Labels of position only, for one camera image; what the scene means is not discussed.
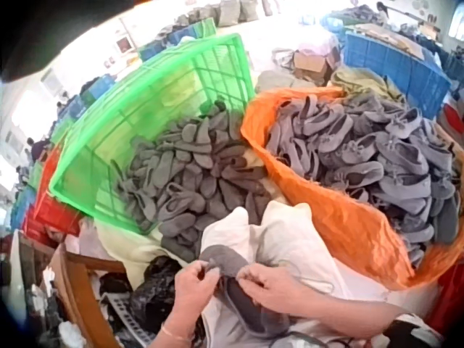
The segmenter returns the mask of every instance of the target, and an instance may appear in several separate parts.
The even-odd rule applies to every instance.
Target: pile of slippers
[[[379,208],[414,267],[430,243],[457,236],[460,171],[416,108],[371,92],[341,104],[292,99],[279,107],[266,149],[297,175]]]
[[[247,167],[240,140],[242,114],[217,100],[207,115],[171,122],[155,141],[136,136],[125,170],[112,160],[115,190],[142,231],[155,223],[161,246],[190,262],[199,256],[202,231],[236,207],[260,224],[270,201],[264,167]]]

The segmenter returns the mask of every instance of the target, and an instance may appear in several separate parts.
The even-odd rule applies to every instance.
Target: hand
[[[240,287],[254,301],[274,312],[308,317],[324,295],[298,282],[285,268],[259,263],[243,267],[237,275]]]
[[[205,261],[194,261],[175,275],[173,312],[194,317],[195,320],[200,316],[210,301],[220,277],[219,268],[213,268],[200,279],[207,264]]]

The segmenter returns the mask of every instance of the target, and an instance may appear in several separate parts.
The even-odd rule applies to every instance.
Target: bracelet
[[[164,332],[166,335],[168,335],[169,337],[175,339],[176,341],[182,341],[182,342],[185,342],[185,343],[189,343],[191,344],[192,340],[194,339],[194,337],[192,336],[190,339],[186,339],[185,337],[180,337],[180,336],[177,336],[171,332],[169,332],[166,328],[165,328],[165,323],[163,322],[163,324],[161,324],[161,331]]]

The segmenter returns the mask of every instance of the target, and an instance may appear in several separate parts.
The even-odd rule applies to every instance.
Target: yellow cloth
[[[342,87],[348,94],[361,94],[374,91],[378,95],[404,104],[405,96],[389,79],[385,80],[369,69],[362,67],[340,67],[331,78],[334,86]]]

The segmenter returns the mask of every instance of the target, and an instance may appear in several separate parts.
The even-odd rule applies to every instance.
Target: green plastic crate
[[[247,56],[237,34],[203,38],[153,57],[98,99],[66,137],[49,189],[53,195],[106,223],[141,233],[113,191],[126,168],[135,135],[155,139],[172,120],[200,115],[219,96],[245,110],[254,96]]]
[[[36,191],[38,190],[38,185],[41,182],[43,171],[44,171],[44,166],[42,165],[42,163],[36,162],[30,172],[28,185],[32,187],[33,189],[35,189]]]
[[[53,130],[53,133],[50,137],[50,142],[55,145],[58,144],[63,135],[65,135],[66,132],[74,125],[74,122],[75,120],[71,116],[64,116],[59,125],[57,125]]]
[[[207,38],[216,35],[216,24],[212,18],[201,20],[194,24],[194,30],[197,38]]]

